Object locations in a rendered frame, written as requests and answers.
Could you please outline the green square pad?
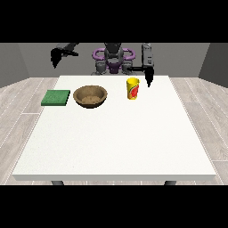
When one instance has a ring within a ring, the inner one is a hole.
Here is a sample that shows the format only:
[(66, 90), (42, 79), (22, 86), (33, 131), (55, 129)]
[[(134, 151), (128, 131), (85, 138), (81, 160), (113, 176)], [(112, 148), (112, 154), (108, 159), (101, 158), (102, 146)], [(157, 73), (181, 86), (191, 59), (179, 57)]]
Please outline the green square pad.
[(69, 98), (70, 90), (48, 90), (45, 93), (42, 106), (65, 106)]

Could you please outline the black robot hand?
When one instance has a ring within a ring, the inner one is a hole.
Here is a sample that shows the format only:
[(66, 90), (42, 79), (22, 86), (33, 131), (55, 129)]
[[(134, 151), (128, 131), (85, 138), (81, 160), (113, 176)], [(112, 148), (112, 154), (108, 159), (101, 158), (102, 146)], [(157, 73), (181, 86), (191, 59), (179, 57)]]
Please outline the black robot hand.
[(145, 74), (145, 79), (148, 86), (151, 86), (154, 76), (154, 68), (148, 66), (141, 66), (141, 67), (129, 67), (128, 70), (130, 71), (140, 71)]
[(65, 50), (65, 49), (59, 49), (59, 48), (52, 49), (51, 62), (53, 63), (54, 68), (57, 67), (57, 65), (61, 61), (61, 57), (63, 55), (78, 56), (78, 53), (75, 53), (75, 52), (69, 51), (69, 50)]

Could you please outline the brown wooden bowl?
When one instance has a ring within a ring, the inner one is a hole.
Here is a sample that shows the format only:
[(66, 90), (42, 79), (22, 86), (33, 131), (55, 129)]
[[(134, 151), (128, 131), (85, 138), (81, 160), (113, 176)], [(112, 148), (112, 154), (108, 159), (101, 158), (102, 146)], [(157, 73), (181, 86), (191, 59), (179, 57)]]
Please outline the brown wooden bowl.
[(107, 98), (107, 91), (99, 85), (84, 85), (74, 93), (75, 102), (83, 108), (93, 109), (101, 106)]

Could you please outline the yellow cup with melon print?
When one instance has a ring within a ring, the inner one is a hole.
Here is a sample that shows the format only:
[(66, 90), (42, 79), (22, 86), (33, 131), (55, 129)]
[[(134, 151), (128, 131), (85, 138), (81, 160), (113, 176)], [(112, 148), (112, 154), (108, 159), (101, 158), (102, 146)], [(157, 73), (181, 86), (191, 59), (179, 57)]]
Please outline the yellow cup with melon print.
[(136, 77), (131, 77), (126, 81), (127, 98), (135, 100), (139, 90), (140, 80)]

